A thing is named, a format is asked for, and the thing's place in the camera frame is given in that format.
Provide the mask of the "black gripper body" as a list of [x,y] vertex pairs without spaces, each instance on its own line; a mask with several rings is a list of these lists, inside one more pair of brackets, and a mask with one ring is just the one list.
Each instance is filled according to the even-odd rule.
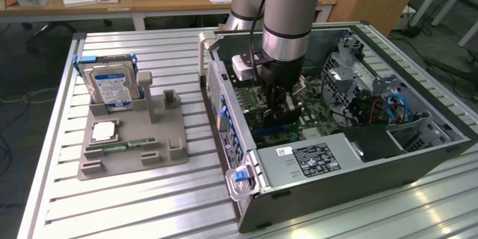
[[291,91],[299,81],[303,70],[304,57],[291,61],[282,61],[264,56],[266,62],[260,68],[260,78],[266,90],[279,88]]

